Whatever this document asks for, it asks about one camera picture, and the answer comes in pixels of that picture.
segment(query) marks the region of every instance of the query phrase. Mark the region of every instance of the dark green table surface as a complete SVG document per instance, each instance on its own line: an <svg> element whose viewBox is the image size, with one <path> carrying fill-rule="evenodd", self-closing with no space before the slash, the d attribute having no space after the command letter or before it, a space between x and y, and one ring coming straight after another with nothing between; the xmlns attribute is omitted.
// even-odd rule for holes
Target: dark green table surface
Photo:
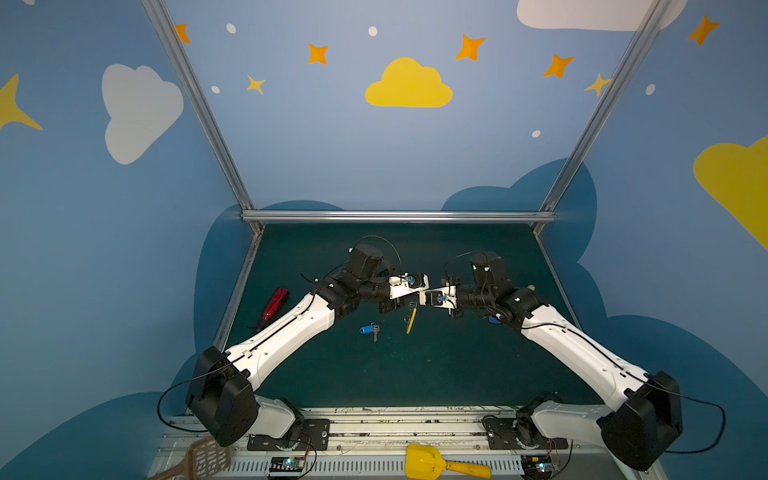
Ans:
<svg viewBox="0 0 768 480"><path fill-rule="evenodd" d="M253 335L251 327L278 286L291 295L284 313L310 291L300 273L322 276L347 260L348 249L369 234L391 241L404 270L426 273L432 285L451 257L469 250L495 251L516 285L536 285L536 292L569 318L527 225L271 224L228 345ZM397 265L385 242L372 238L363 243L380 248ZM448 273L471 281L469 256L450 263ZM450 319L447 310L421 306L409 335L405 314L400 309L380 315L375 303L362 304L288 357L257 393L284 397L299 407L524 405L547 392L557 392L564 402L601 403L539 345L479 313L467 310L463 318ZM359 333L371 322L381 327L376 343L373 335Z"/></svg>

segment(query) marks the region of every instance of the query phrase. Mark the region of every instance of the yellow cloud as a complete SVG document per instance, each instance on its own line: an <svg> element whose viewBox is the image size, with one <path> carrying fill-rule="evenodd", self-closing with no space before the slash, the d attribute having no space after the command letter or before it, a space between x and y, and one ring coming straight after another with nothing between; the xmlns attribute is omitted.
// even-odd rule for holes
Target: yellow cloud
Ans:
<svg viewBox="0 0 768 480"><path fill-rule="evenodd" d="M432 67L412 58L398 58L387 66L382 80L366 90L366 100L376 107L442 107L453 98Z"/></svg>
<svg viewBox="0 0 768 480"><path fill-rule="evenodd" d="M717 144L696 159L704 190L768 249L768 137L751 147Z"/></svg>

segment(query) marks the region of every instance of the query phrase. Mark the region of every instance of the yellow stick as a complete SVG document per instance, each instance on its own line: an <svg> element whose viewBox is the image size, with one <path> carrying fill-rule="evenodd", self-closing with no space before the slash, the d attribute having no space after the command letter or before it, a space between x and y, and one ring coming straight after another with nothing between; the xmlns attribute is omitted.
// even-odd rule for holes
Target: yellow stick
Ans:
<svg viewBox="0 0 768 480"><path fill-rule="evenodd" d="M413 326L413 319L416 318L416 307L413 307L413 313L411 314L411 321L408 323L408 331L406 332L406 335L411 333L411 327Z"/></svg>

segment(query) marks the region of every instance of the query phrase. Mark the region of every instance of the orange star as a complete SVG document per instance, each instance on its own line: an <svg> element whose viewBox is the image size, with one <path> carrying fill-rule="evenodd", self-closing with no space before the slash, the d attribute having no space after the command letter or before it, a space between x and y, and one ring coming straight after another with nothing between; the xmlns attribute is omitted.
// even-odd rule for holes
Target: orange star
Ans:
<svg viewBox="0 0 768 480"><path fill-rule="evenodd" d="M542 77L548 77L549 75L557 75L560 78L563 78L563 74L565 73L565 67L568 66L569 63L574 59L575 57L570 58L560 58L557 55L555 55L552 58L552 66L549 68L549 70L546 71L542 75Z"/></svg>
<svg viewBox="0 0 768 480"><path fill-rule="evenodd" d="M699 46L701 46L704 43L704 40L707 39L707 35L719 26L719 23L710 22L710 19L705 15L704 20L699 24L699 28L694 30L694 33L690 34L688 40L695 40Z"/></svg>
<svg viewBox="0 0 768 480"><path fill-rule="evenodd" d="M318 61L323 65L328 65L326 63L326 50L328 50L328 47L316 47L310 43L310 52L312 52L312 55L310 56L310 63L315 63Z"/></svg>
<svg viewBox="0 0 768 480"><path fill-rule="evenodd" d="M482 42L484 42L485 39L480 38L478 40L472 40L466 35L463 35L463 37L464 45L462 46L462 50L458 53L456 60L461 60L462 58L471 58L472 60L477 61L478 48L480 48L480 45L482 45Z"/></svg>
<svg viewBox="0 0 768 480"><path fill-rule="evenodd" d="M184 43L191 44L190 38L187 37L187 24L183 23L181 25L175 25L176 32L179 34L179 40L183 41Z"/></svg>

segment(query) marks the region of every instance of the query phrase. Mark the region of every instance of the black cable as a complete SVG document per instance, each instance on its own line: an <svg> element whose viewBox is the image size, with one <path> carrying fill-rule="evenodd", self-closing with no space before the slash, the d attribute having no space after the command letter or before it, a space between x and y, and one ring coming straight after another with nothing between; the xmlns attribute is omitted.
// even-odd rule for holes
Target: black cable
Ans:
<svg viewBox="0 0 768 480"><path fill-rule="evenodd" d="M464 255L469 255L470 253L485 253L485 252L480 251L480 250L472 250L471 252L464 252L464 253L462 253L460 255L456 255L455 257L451 258L450 260L448 260L447 262L442 264L442 271L443 271L443 273L445 273L445 276L448 276L448 268L447 267L448 267L449 263L451 263L453 260L456 260L457 258L463 257Z"/></svg>
<svg viewBox="0 0 768 480"><path fill-rule="evenodd" d="M520 328L520 330L537 329L540 326L556 326L556 327L558 327L560 329L565 329L567 332L573 333L574 335L578 336L579 338L584 340L586 343L588 343L589 346L591 346L593 349L597 350L602 356L604 356L606 359L608 359L609 362L613 363L616 368L621 369L622 371L624 370L624 367L619 365L618 363L616 363L610 356L608 356L608 354L606 352L604 352L601 349L599 349L594 343L592 343L589 340L587 340L586 338L584 338L584 336L581 335L580 333L575 332L575 331L567 328L565 325L560 325L559 323L539 323L538 325L524 326L524 327Z"/></svg>
<svg viewBox="0 0 768 480"><path fill-rule="evenodd" d="M619 365L618 363L616 363L616 362L615 362L615 361L614 361L614 360L613 360L613 359L612 359L610 356L608 356L608 354L606 354L605 352L603 352L603 350L599 349L599 348L598 348L596 345L594 345L592 342L590 342L589 340L587 340L586 338L584 338L584 336L583 336L583 335L581 335L581 334L580 334L580 333L578 333L578 332L575 332L575 331L574 331L574 330L572 330L572 329L566 328L566 327L564 327L564 326L562 326L562 325L558 325L557 323L539 323L538 325L534 325L534 326L528 326L528 327L523 327L523 328L521 328L521 330L530 330L530 329L538 328L538 327L540 327L540 326L547 326L547 325L551 325L551 326L557 326L557 327L559 327L559 328L561 328L561 329L565 328L565 330L566 330L567 332L569 332L569 333L573 333L574 335L578 336L579 338L581 338L582 340L584 340L584 341L585 341L587 344L589 344L589 345L590 345L592 348L594 348L595 350L597 350L598 352L600 352L600 354L601 354L602 356L604 356L605 358L607 358L607 359L608 359L608 360L609 360L611 363L613 363L613 364L614 364L614 365L615 365L617 368L619 368L619 369L620 369L620 370L621 370L623 373L625 373L626 375L628 375L628 376L632 377L633 379L637 380L638 382L640 382L640 383L642 383L642 384L644 384L644 385L650 386L651 388L653 388L653 389L656 389L656 390L660 390L660 391L662 391L662 392L664 392L664 393L666 393L666 394L668 394L668 395L674 395L674 396L678 396L678 397L680 397L680 398L682 398L682 399L690 400L691 402L701 403L701 404L703 404L703 405L711 405L711 406L713 406L713 407L717 407L718 409L720 409L720 414L723 416L723 419L722 419L722 421L720 422L720 431L717 433L717 437L715 438L714 442L712 442L712 443L711 443L709 446L707 446L707 447L705 447L705 448L703 448L703 449L698 449L698 450L688 450L688 451L665 450L665 451L664 451L665 453L674 453L674 454L676 454L676 455L693 455L693 454L696 454L696 453L704 453L704 452L709 452L711 449L715 448L715 447L717 446L717 444L718 444L718 443L720 443L720 439L721 439L721 438L723 438L723 433L725 432L725 425L726 425L726 413L725 413L725 409L724 409L722 406L720 406L720 405L716 404L715 402L708 402L707 400L699 400L699 399L695 399L695 398L693 398L693 397L689 397L689 396L683 395L682 393L677 393L677 392L670 392L669 390L667 390L667 389L663 389L663 388L661 388L661 387L659 387L659 386L656 386L656 385L654 385L653 383L650 383L650 382L648 382L647 380L642 380L642 379L639 379L639 378L637 378L637 377L636 377L635 375L633 375L631 372L629 372L628 370L626 370L626 369L625 369L623 366L621 366L621 365Z"/></svg>
<svg viewBox="0 0 768 480"><path fill-rule="evenodd" d="M688 451L664 450L664 453L674 453L676 455L693 455L695 453L709 452L711 449L715 448L718 443L720 443L720 439L723 438L723 432L725 432L725 422L726 422L725 409L722 406L717 405L715 402L708 402L707 400L694 399L694 398L691 398L689 396L683 395L682 393L670 392L669 390L663 389L663 388L661 388L659 386L656 386L656 385L654 385L652 383L643 382L643 380L640 380L639 378L637 378L636 376L632 375L629 372L627 372L627 375L629 375L633 379L637 380L638 382L642 382L642 383L644 383L647 386L655 388L656 390L661 390L662 392L668 393L670 395L679 396L682 399L690 400L691 402L702 403L704 405L712 405L712 406L717 407L718 409L720 409L720 414L723 416L723 420L720 423L720 431L717 433L717 437L715 438L715 441L712 442L709 446L707 446L707 447L705 447L703 449L688 450Z"/></svg>
<svg viewBox="0 0 768 480"><path fill-rule="evenodd" d="M331 273L332 273L334 270L336 270L336 269L337 269L337 268L339 268L340 266L344 265L344 263L346 263L346 262L341 262L340 264L336 265L336 266L335 266L335 267L333 267L331 270L329 270L329 271L328 271L328 273L326 273L325 275L323 275L321 278L325 278L325 277L329 276L329 275L330 275L330 274L331 274ZM272 332L272 333L271 333L271 334L270 334L270 335L269 335L267 338L265 338L265 339L262 339L262 340L261 340L260 342L258 342L256 345L254 345L253 347L251 347L249 351L250 351L250 352L252 352L252 351L254 351L255 349L259 348L259 347L260 347L260 346L261 346L261 345L262 345L264 342L266 342L267 340L269 340L270 338L272 338L273 336L275 336L275 335L276 335L276 334L277 334L277 333L278 333L280 330L282 330L282 329L284 329L285 327L287 327L288 325L290 325L290 324L292 323L292 321L294 321L294 320L295 320L295 319L296 319L296 318L297 318L299 315L303 315L303 314L304 314L304 313L305 313L307 310L309 310L309 309L310 309L310 307L312 306L312 304L313 304L313 303L315 303L315 298L317 297L317 291L316 291L316 288L315 288L315 287L316 287L316 285L317 285L317 282L313 282L313 287L312 287L312 299L310 300L310 304L309 304L309 305L307 305L307 306L306 306L306 308L305 308L304 310L302 310L302 311L298 312L296 315L294 315L294 316L293 316L293 318L292 318L291 320L289 320L289 321L285 322L285 324L284 324L284 325L282 325L282 326L281 326L279 329L276 329L274 332Z"/></svg>
<svg viewBox="0 0 768 480"><path fill-rule="evenodd" d="M208 373L204 373L203 375L198 375L198 376L196 376L196 377L193 377L193 378L191 378L191 379L188 379L188 380L184 380L183 382L179 382L179 383L177 383L176 385L172 385L172 386L168 387L168 388L166 389L166 391L165 391L165 392L163 392L163 395L161 395L161 396L160 396L160 399L157 401L157 417L160 419L160 421L161 421L161 422L163 422L165 425L167 425L167 426L171 427L172 429L181 430L182 432L189 432L189 433L207 433L207 432L208 432L207 430L189 430L189 429L183 429L183 428L181 428L181 427L177 427L176 425L171 425L169 422L166 422L166 421L165 421L165 419L163 418L163 415L160 413L160 403L163 401L163 399L164 399L164 398L165 398L165 396L168 394L168 392L170 392L172 389L175 389L175 388L176 388L176 387L178 387L179 385L183 385L184 383L193 382L193 381L195 381L195 380L198 380L198 379L202 379L203 377L209 376L209 375L211 375L211 374L214 374L214 373L218 373L218 372L220 372L221 370L224 370L224 369L226 369L228 366L231 366L231 365L232 365L233 363L235 363L235 362L229 362L229 363L228 363L228 364L226 364L225 366L222 366L222 367L220 367L220 368L217 368L217 369L211 370L211 371L210 371L210 372L208 372Z"/></svg>
<svg viewBox="0 0 768 480"><path fill-rule="evenodd" d="M315 468L315 465L317 464L317 450L315 450L315 447L312 445L312 437L310 437L310 434L306 432L302 432L302 434L306 435L306 438L307 438L306 444L309 445L312 451L315 453L315 457L312 460L312 466L309 467L306 472L296 477L294 480L299 480L299 478L302 478L304 475L310 473Z"/></svg>
<svg viewBox="0 0 768 480"><path fill-rule="evenodd" d="M358 244L358 243L360 243L360 241L361 241L361 240L364 240L364 239L366 239L366 238L380 238L380 239L384 240L385 242L389 243L389 246L392 248L392 250L394 250L394 251L395 251L395 255L397 255L397 263L398 263L398 265L400 265L400 275L402 275L402 274L403 274L403 271L402 271L402 260L400 259L400 252L398 252L398 251L397 251L397 249L395 248L395 246L394 246L394 245L392 245L392 242L390 242L390 241L389 241L389 240L387 240L386 238L384 238L384 237L380 237L380 236L378 236L378 235L365 235L364 237L360 237L360 238L359 238L359 239L358 239L358 240L355 242L355 247L357 247L357 244Z"/></svg>
<svg viewBox="0 0 768 480"><path fill-rule="evenodd" d="M567 467L567 466L568 466L568 463L570 463L570 462L571 462L571 457L572 457L572 456L573 456L573 454L574 454L574 443L575 443L575 442L574 442L573 440L571 440L571 449L570 449L570 450L568 450L568 460L566 460L566 461L565 461L565 465L563 465L563 468L561 468L560 470L558 470L558 472L557 472L557 473L555 473L554 475L552 475L552 476L550 477L550 480L552 480L554 477L556 477L556 476L560 475L560 474L563 472L563 470L565 470L565 467Z"/></svg>

